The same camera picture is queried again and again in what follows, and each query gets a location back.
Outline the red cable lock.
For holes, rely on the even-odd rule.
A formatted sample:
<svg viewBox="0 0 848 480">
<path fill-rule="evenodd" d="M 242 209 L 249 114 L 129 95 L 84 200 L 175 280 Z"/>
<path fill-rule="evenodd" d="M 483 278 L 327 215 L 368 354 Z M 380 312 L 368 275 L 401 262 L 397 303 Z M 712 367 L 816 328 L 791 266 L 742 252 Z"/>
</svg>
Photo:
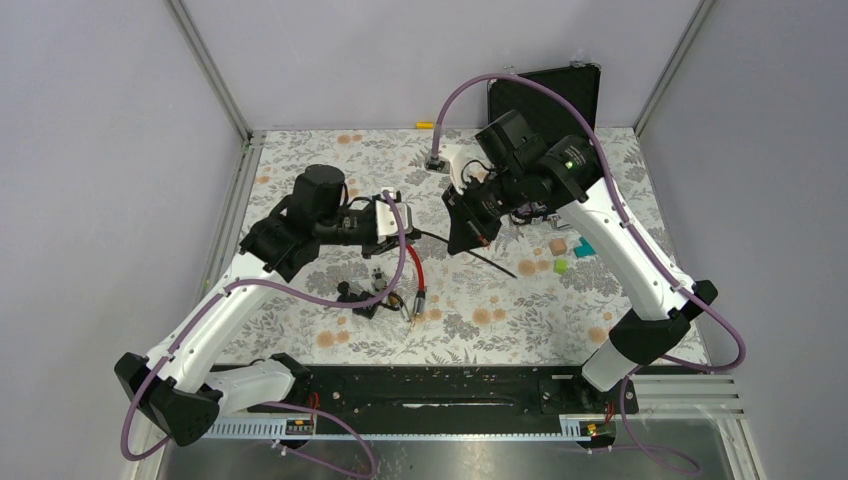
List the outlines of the red cable lock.
<svg viewBox="0 0 848 480">
<path fill-rule="evenodd" d="M 424 269 L 421 259 L 412 245 L 406 246 L 406 251 L 412 261 L 415 269 L 415 279 L 417 282 L 416 294 L 413 300 L 412 312 L 410 320 L 415 323 L 423 314 L 426 305 L 427 286 L 424 276 Z"/>
</svg>

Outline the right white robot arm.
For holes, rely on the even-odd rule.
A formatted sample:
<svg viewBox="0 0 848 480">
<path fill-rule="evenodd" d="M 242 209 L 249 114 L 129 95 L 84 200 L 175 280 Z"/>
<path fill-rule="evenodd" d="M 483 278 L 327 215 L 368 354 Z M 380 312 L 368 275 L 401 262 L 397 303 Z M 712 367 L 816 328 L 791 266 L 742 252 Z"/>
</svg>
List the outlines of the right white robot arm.
<svg viewBox="0 0 848 480">
<path fill-rule="evenodd" d="M 577 405 L 597 412 L 626 374 L 678 345 L 718 290 L 709 280 L 694 280 L 658 247 L 604 175 L 587 138 L 569 135 L 548 145 L 510 111 L 475 139 L 490 163 L 484 180 L 465 176 L 471 161 L 462 147 L 436 149 L 452 182 L 442 195 L 450 218 L 449 254 L 491 244 L 503 217 L 540 203 L 577 230 L 630 300 L 630 310 L 583 363 L 573 386 Z"/>
</svg>

